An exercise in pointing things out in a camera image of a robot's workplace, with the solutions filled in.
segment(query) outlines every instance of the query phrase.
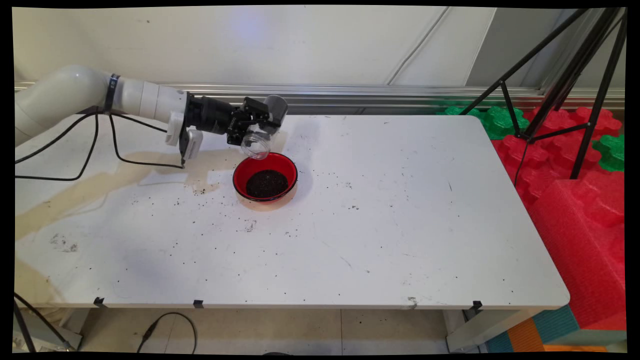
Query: black cable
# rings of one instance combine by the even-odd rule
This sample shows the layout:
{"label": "black cable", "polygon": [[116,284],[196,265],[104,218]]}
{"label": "black cable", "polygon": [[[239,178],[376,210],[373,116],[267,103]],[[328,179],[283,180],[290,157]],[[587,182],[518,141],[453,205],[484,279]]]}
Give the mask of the black cable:
{"label": "black cable", "polygon": [[71,344],[67,341],[67,339],[65,339],[65,337],[62,336],[62,334],[60,334],[60,332],[58,332],[58,330],[56,330],[56,328],[53,327],[53,325],[51,325],[51,323],[44,316],[42,316],[42,314],[40,314],[40,312],[35,307],[33,307],[31,304],[29,304],[29,302],[27,302],[27,300],[24,300],[24,298],[22,298],[16,292],[13,292],[13,297],[18,299],[29,310],[31,310],[34,314],[36,314],[36,316],[40,320],[42,320],[42,322],[49,328],[49,330],[51,330],[56,335],[56,337],[60,340],[60,342],[62,342],[62,345],[65,347],[65,349],[67,349],[67,351],[69,351],[69,350],[75,351],[75,349],[71,346]]}
{"label": "black cable", "polygon": [[123,118],[123,119],[131,120],[131,121],[133,121],[133,122],[137,122],[137,123],[139,123],[140,125],[144,125],[144,126],[147,126],[147,127],[152,128],[152,129],[155,129],[155,130],[158,130],[158,131],[162,131],[163,133],[166,133],[166,130],[165,130],[165,129],[161,129],[161,128],[159,128],[159,127],[155,127],[155,126],[153,126],[153,125],[147,124],[146,122],[142,122],[142,121],[140,121],[140,120],[136,120],[136,119],[134,119],[134,118],[130,118],[130,117],[128,117],[128,116],[124,116],[124,115],[120,115],[120,114],[112,114],[112,115],[117,116],[117,117],[121,117],[121,118]]}
{"label": "black cable", "polygon": [[[154,129],[157,129],[157,130],[160,130],[160,131],[164,131],[164,132],[166,133],[166,130],[159,129],[158,127],[151,126],[151,125],[149,125],[149,124],[145,124],[145,123],[143,123],[143,122],[140,122],[140,121],[134,120],[134,119],[129,118],[129,117],[124,117],[124,116],[120,116],[120,117],[122,117],[123,119],[127,119],[127,120],[131,120],[131,121],[135,121],[135,122],[137,122],[137,123],[143,124],[143,125],[148,126],[148,127],[152,127],[152,128],[154,128]],[[116,156],[118,156],[118,159],[120,159],[120,160],[122,160],[122,161],[124,161],[124,162],[126,162],[126,163],[132,163],[132,164],[138,164],[138,165],[152,165],[152,166],[157,166],[157,167],[174,167],[174,168],[184,168],[184,166],[182,166],[182,165],[158,164],[158,163],[141,163],[141,162],[139,162],[139,161],[131,161],[131,160],[123,159],[123,158],[120,156],[120,153],[118,152],[118,142],[116,141],[116,126],[115,126],[115,124],[113,123],[113,117],[111,116],[111,114],[109,114],[109,121],[111,122],[111,131],[113,132],[113,148],[114,148],[114,150],[116,151]]]}
{"label": "black cable", "polygon": [[80,170],[80,174],[78,174],[75,177],[42,177],[42,176],[16,175],[15,178],[16,179],[51,180],[51,181],[75,181],[75,180],[78,180],[82,176],[82,174],[84,173],[84,170],[86,169],[87,164],[89,164],[89,159],[91,158],[91,154],[93,153],[93,148],[95,147],[95,142],[96,142],[96,140],[98,140],[98,113],[96,111],[81,117],[80,119],[75,121],[70,127],[68,127],[67,130],[64,130],[64,132],[62,132],[62,134],[58,135],[58,137],[56,137],[53,141],[49,142],[47,145],[39,148],[35,152],[32,152],[31,154],[29,154],[29,155],[25,156],[24,158],[19,159],[19,160],[17,160],[15,162],[16,164],[18,164],[18,163],[20,163],[20,162],[22,162],[24,160],[27,160],[28,158],[36,155],[36,154],[42,152],[43,150],[45,150],[46,148],[48,148],[49,146],[53,145],[58,140],[60,140],[62,138],[62,136],[65,136],[71,129],[74,128],[74,126],[76,126],[78,123],[80,123],[80,121],[86,119],[87,117],[89,117],[91,115],[95,115],[95,132],[93,134],[93,142],[91,143],[91,149],[89,149],[89,154],[86,156],[86,160],[84,161],[84,165],[82,166],[82,170]]}
{"label": "black cable", "polygon": [[86,115],[83,115],[80,119],[77,119],[73,124],[71,124],[71,126],[69,126],[66,130],[64,130],[62,132],[62,134],[58,135],[55,139],[51,140],[47,145],[39,148],[38,150],[32,152],[31,154],[20,158],[18,160],[15,161],[16,164],[22,163],[24,160],[30,159],[33,156],[36,156],[37,154],[40,154],[42,151],[45,151],[48,147],[50,147],[51,145],[55,144],[56,142],[58,142],[58,140],[62,139],[63,136],[65,136],[69,131],[71,131],[71,129],[73,129],[76,125],[78,125],[80,123],[80,121],[90,117],[91,115],[95,115],[98,114],[99,112],[94,111],[92,113],[88,113]]}
{"label": "black cable", "polygon": [[144,336],[142,336],[142,341],[140,342],[140,346],[138,346],[138,350],[136,352],[140,352],[140,349],[142,349],[142,345],[144,345],[147,342],[147,340],[149,340],[149,338],[151,337],[151,334],[154,333],[154,330],[156,329],[156,326],[158,325],[158,322],[160,321],[160,319],[162,319],[166,315],[171,315],[171,314],[180,315],[183,318],[187,319],[187,321],[191,324],[191,328],[193,329],[193,351],[191,351],[191,353],[195,354],[196,347],[198,346],[198,332],[196,331],[196,325],[194,325],[193,321],[191,321],[191,319],[188,318],[186,315],[183,315],[180,313],[174,313],[174,312],[160,315],[160,317],[156,321],[154,321],[151,324],[151,326],[149,326]]}
{"label": "black cable", "polygon": [[518,166],[518,170],[516,171],[516,176],[513,178],[513,187],[518,183],[518,173],[520,172],[520,168],[522,167],[522,163],[524,163],[524,157],[527,156],[527,148],[529,147],[529,142],[527,141],[527,145],[524,146],[524,153],[522,154],[522,160],[520,160],[520,165]]}
{"label": "black cable", "polygon": [[[101,114],[101,112],[99,111],[93,111],[91,113],[88,113],[86,115],[83,115],[82,117],[80,117],[79,119],[77,119],[76,121],[74,121],[73,124],[71,124],[71,126],[69,126],[68,128],[66,128],[66,130],[64,130],[60,135],[58,135],[55,139],[51,140],[49,143],[47,143],[46,145],[44,145],[43,147],[39,148],[38,150],[32,152],[31,154],[24,156],[18,160],[15,160],[15,164],[19,164],[22,163],[25,160],[28,160],[30,158],[32,158],[33,156],[36,156],[37,154],[40,154],[42,151],[46,150],[47,148],[49,148],[51,145],[55,144],[56,142],[58,142],[58,140],[62,139],[69,131],[71,131],[71,129],[73,129],[76,125],[78,125],[82,120],[87,119],[88,117],[95,115],[95,133],[93,135],[93,143],[91,144],[91,149],[89,150],[89,154],[86,157],[86,160],[84,162],[84,165],[82,167],[82,170],[80,171],[80,174],[78,174],[75,177],[71,177],[71,178],[63,178],[63,177],[43,177],[43,176],[24,176],[24,175],[16,175],[15,178],[16,179],[36,179],[36,180],[50,180],[50,181],[75,181],[78,180],[82,174],[84,173],[84,170],[86,169],[87,164],[89,164],[89,159],[91,158],[91,155],[93,153],[93,148],[95,147],[95,143],[98,139],[98,115]],[[133,118],[130,118],[128,116],[125,115],[120,115],[120,114],[113,114],[117,117],[121,117],[123,119],[127,119],[133,122],[136,122],[138,124],[150,127],[152,129],[158,130],[158,131],[162,131],[164,133],[166,133],[166,130],[161,129],[160,127],[156,127],[150,124],[146,124],[140,120],[136,120]],[[139,161],[131,161],[131,160],[127,160],[127,159],[123,159],[120,156],[120,153],[118,152],[118,145],[116,142],[116,134],[115,134],[115,125],[113,123],[113,118],[111,117],[111,115],[109,116],[109,119],[111,121],[111,129],[113,130],[113,146],[115,148],[115,152],[116,152],[116,156],[118,157],[118,159],[126,162],[126,163],[132,163],[132,164],[137,164],[137,165],[152,165],[152,166],[159,166],[159,167],[173,167],[173,168],[180,168],[180,169],[184,169],[184,165],[171,165],[171,164],[158,164],[158,163],[142,163]]]}
{"label": "black cable", "polygon": [[15,301],[15,299],[13,300],[13,314],[15,315],[15,319],[18,320],[20,332],[22,332],[24,342],[27,343],[29,352],[36,352],[36,347],[33,346],[33,340],[31,339],[29,329],[27,329],[27,324],[24,323],[24,318],[22,317],[22,313],[20,312],[20,308],[18,307],[18,303]]}

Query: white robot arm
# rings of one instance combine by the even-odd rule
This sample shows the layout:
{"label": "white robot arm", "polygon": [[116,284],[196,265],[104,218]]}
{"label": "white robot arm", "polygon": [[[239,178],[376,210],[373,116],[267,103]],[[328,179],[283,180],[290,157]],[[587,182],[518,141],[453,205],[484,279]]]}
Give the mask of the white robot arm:
{"label": "white robot arm", "polygon": [[[104,107],[110,78],[107,72],[69,65],[15,94],[15,145],[81,110]],[[184,113],[186,103],[182,90],[119,78],[112,109],[169,123],[171,111]]]}
{"label": "white robot arm", "polygon": [[15,146],[91,106],[167,123],[166,143],[180,143],[183,163],[196,156],[201,131],[227,134],[227,143],[240,145],[251,157],[265,157],[288,109],[277,95],[264,102],[245,97],[236,108],[170,86],[69,65],[15,94]]}

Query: soil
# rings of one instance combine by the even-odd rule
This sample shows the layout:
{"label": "soil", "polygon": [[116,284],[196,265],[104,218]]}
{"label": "soil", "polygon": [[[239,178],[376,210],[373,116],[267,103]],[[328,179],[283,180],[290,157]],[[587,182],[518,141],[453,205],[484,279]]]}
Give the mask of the soil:
{"label": "soil", "polygon": [[246,193],[250,197],[274,197],[289,187],[287,178],[276,170],[256,172],[246,182]]}

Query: floor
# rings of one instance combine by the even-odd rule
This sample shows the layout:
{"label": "floor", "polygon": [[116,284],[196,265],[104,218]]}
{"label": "floor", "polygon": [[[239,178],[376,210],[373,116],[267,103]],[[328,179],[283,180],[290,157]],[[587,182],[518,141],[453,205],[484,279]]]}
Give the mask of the floor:
{"label": "floor", "polygon": [[[135,352],[160,315],[178,311],[198,332],[197,354],[447,354],[441,311],[303,309],[92,309],[80,351]],[[189,322],[165,316],[141,352],[188,354]]]}

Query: red foam block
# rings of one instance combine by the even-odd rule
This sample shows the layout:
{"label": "red foam block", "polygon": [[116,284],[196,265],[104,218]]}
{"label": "red foam block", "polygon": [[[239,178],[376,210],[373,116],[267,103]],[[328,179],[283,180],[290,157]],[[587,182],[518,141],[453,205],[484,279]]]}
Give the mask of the red foam block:
{"label": "red foam block", "polygon": [[581,329],[627,329],[624,173],[558,180],[530,208]]}
{"label": "red foam block", "polygon": [[[571,119],[575,124],[584,124],[589,121],[591,116],[591,109],[589,108],[577,108],[575,112],[570,113]],[[601,109],[598,115],[598,122],[596,128],[593,130],[593,140],[598,140],[602,135],[618,136],[622,122],[614,119],[613,113],[607,109]]]}

